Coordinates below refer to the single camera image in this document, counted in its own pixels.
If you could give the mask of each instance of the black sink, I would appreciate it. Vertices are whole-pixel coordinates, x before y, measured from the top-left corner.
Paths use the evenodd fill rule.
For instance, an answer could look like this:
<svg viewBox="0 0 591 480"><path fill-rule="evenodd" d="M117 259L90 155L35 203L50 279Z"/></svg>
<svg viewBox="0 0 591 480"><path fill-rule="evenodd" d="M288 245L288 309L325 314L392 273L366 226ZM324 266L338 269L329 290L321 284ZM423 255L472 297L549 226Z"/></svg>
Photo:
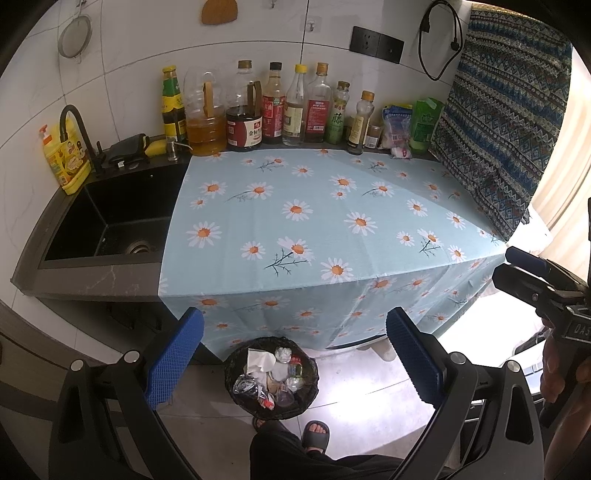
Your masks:
<svg viewBox="0 0 591 480"><path fill-rule="evenodd" d="M150 168L85 185L72 202L45 261L162 256L186 164Z"/></svg>

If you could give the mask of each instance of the wooden fan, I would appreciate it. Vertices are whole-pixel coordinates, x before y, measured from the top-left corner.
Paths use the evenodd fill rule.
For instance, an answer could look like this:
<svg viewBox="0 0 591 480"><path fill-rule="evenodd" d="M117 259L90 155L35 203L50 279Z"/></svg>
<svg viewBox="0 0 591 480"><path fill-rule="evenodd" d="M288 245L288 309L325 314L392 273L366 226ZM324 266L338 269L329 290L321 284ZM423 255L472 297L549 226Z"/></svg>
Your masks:
<svg viewBox="0 0 591 480"><path fill-rule="evenodd" d="M204 25L220 25L230 23L238 17L236 0L207 0L201 10L201 23Z"/></svg>

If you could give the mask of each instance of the trash can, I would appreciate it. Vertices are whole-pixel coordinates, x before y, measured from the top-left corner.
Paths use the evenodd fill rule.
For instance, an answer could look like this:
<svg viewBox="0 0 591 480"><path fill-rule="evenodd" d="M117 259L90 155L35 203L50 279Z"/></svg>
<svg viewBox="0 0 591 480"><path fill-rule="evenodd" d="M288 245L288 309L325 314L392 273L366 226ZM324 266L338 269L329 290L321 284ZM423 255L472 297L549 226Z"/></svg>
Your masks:
<svg viewBox="0 0 591 480"><path fill-rule="evenodd" d="M291 349L291 354L300 357L302 377L305 385L294 393L295 402L288 407L275 405L273 410L263 408L256 398L235 394L232 391L236 379L244 374L248 349L275 352L278 347ZM261 420L286 420L304 413L318 395L318 366L316 360L309 357L297 344L286 337L261 337L242 344L224 362L224 380L226 390L236 405L240 405L249 414Z"/></svg>

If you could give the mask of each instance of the wall switch panel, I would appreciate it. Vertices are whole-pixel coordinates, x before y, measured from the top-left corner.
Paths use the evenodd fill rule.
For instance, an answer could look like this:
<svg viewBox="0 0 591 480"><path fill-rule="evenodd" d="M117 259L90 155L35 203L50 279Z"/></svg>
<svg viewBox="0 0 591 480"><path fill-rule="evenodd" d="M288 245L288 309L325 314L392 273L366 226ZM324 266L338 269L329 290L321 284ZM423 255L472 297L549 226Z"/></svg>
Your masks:
<svg viewBox="0 0 591 480"><path fill-rule="evenodd" d="M400 63L404 42L367 28L353 27L349 50L369 57Z"/></svg>

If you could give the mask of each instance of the blue tablecloth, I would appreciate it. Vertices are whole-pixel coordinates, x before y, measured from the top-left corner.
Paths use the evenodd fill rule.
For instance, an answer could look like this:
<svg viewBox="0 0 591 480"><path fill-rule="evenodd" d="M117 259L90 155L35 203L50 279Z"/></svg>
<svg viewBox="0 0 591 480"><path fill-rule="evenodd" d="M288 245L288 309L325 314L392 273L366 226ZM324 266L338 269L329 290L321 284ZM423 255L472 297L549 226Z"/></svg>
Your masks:
<svg viewBox="0 0 591 480"><path fill-rule="evenodd" d="M324 349L385 332L402 306L423 332L457 313L505 244L438 163L337 150L193 157L159 295L206 319L204 344L285 335Z"/></svg>

